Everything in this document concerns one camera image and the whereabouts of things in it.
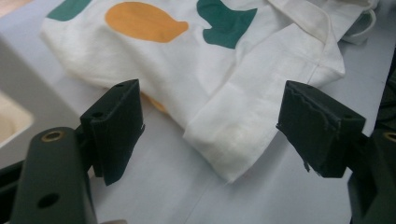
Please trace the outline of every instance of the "orange print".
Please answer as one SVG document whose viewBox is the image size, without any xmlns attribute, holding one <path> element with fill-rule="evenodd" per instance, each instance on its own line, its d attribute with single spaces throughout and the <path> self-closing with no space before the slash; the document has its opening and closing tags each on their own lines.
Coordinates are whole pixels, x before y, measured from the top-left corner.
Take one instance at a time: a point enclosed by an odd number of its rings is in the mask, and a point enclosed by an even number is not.
<svg viewBox="0 0 396 224">
<path fill-rule="evenodd" d="M 189 28 L 185 21 L 175 21 L 163 10 L 139 2 L 115 5 L 107 12 L 106 22 L 124 35 L 159 43 L 168 43 Z"/>
</svg>

